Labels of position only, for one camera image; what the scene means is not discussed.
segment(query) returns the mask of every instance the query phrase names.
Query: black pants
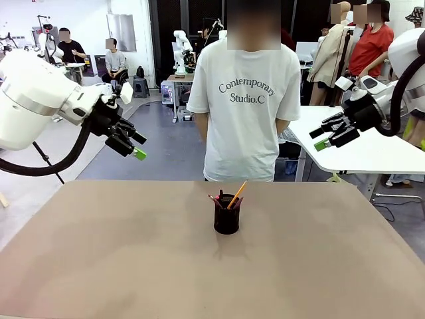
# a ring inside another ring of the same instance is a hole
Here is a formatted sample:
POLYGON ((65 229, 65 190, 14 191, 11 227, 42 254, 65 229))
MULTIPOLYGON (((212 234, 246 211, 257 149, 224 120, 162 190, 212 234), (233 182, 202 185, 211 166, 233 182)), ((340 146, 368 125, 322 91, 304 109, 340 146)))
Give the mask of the black pants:
POLYGON ((104 83, 111 83, 112 80, 118 80, 119 76, 116 76, 115 78, 111 78, 111 76, 109 75, 109 73, 106 73, 103 75, 102 77, 102 81, 104 81, 104 83))

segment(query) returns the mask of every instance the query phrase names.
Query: white t-shirt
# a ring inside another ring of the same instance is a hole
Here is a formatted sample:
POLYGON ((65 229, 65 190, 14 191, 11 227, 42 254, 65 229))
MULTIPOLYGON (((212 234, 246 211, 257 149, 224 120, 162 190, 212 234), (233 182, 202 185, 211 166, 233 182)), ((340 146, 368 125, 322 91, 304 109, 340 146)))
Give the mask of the white t-shirt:
POLYGON ((209 113, 204 176, 209 181, 273 181, 279 155, 276 118, 300 109, 297 54, 227 50, 227 39, 201 53, 187 110, 209 113))

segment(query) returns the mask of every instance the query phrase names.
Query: gray shirt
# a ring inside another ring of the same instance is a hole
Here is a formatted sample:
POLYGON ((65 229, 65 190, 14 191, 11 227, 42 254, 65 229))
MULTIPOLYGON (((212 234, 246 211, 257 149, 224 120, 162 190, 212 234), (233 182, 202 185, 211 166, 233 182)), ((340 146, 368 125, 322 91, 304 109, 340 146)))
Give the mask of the gray shirt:
POLYGON ((121 51, 112 53, 112 51, 109 50, 106 53, 105 61, 108 71, 118 71, 126 66, 126 58, 121 51))

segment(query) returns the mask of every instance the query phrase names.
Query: floor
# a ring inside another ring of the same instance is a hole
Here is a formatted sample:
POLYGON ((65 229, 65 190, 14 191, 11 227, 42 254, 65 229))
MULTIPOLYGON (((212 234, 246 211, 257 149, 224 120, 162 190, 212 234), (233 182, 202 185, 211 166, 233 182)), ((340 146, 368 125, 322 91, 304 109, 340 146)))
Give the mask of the floor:
MULTIPOLYGON (((131 116, 131 121, 138 131, 148 138, 141 147, 147 152, 147 159, 140 162, 135 158, 123 158, 111 149, 103 148, 104 139, 91 137, 88 147, 77 163, 61 174, 65 181, 76 178, 203 180, 205 146, 199 138, 195 124, 193 122, 173 124, 172 109, 155 102, 159 99, 158 92, 152 92, 150 99, 136 99, 126 106, 125 117, 131 116)), ((52 123, 38 142, 52 161, 56 162, 72 147, 78 131, 78 128, 65 121, 52 123)), ((0 156, 15 163, 44 165, 32 148, 20 152, 4 152, 0 156)), ((330 176, 331 174, 321 171, 310 159, 307 160, 305 180, 308 178, 309 181, 325 181, 330 176)), ((347 176, 345 179, 354 184, 358 183, 355 176, 347 176)), ((293 175, 285 174, 285 163, 278 161, 276 181, 293 180, 293 175)), ((413 186, 412 189, 403 190, 387 190, 379 186, 378 191, 425 194, 423 183, 413 183, 413 186)), ((59 181, 53 176, 31 178, 0 172, 0 192, 11 202, 11 206, 7 209, 0 208, 0 249, 59 187, 59 181)), ((391 225, 425 261, 425 221, 420 206, 409 203, 403 206, 389 205, 388 208, 396 218, 391 225)), ((379 210, 385 217, 389 217, 387 211, 381 208, 379 210)))
MULTIPOLYGON (((201 142, 193 122, 171 123, 173 112, 158 102, 141 106, 131 117, 140 133, 148 141, 143 145, 147 158, 137 161, 134 158, 122 158, 108 148, 94 158, 78 179, 144 179, 144 180, 203 180, 203 161, 205 146, 201 142)), ((304 178, 309 181, 325 181, 330 173, 321 171, 310 159, 305 164, 304 178)), ((294 175, 285 174, 285 163, 276 164, 276 181, 293 181, 294 175)), ((358 185, 358 178, 344 177, 348 182, 358 185)), ((425 195, 423 183, 412 183, 414 188, 393 190, 378 186, 379 193, 403 195, 425 195)), ((403 206, 388 205, 396 221, 391 225, 400 233, 416 254, 425 262, 425 221, 418 204, 403 206)), ((390 218, 385 209, 378 208, 386 218, 390 218)))
MULTIPOLYGON (((129 118, 140 105, 150 101, 158 101, 161 95, 158 90, 151 90, 149 98, 136 98, 130 104, 119 105, 124 109, 124 118, 129 118)), ((78 133, 79 127, 63 120, 51 122, 48 128, 37 139, 43 151, 50 157, 52 163, 60 161, 70 151, 78 133)), ((60 175, 65 181, 72 181, 94 159, 104 147, 105 138, 90 136, 84 151, 77 162, 60 175)), ((45 166, 45 162, 29 147, 19 152, 0 153, 1 158, 12 163, 31 166, 45 166)), ((25 223, 57 192, 61 183, 56 176, 24 177, 0 171, 0 193, 8 200, 10 206, 6 209, 0 206, 0 250, 25 225, 25 223)))

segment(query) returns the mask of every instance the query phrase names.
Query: black shirt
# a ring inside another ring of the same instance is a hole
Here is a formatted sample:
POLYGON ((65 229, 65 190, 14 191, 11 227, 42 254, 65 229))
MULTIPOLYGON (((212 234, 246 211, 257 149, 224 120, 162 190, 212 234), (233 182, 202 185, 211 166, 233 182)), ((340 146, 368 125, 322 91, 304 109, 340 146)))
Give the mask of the black shirt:
POLYGON ((60 50, 64 51, 64 57, 62 60, 67 63, 84 63, 84 59, 78 55, 73 55, 72 50, 76 50, 78 53, 85 53, 82 49, 80 43, 77 41, 71 40, 71 42, 66 43, 64 41, 59 42, 58 47, 60 50))

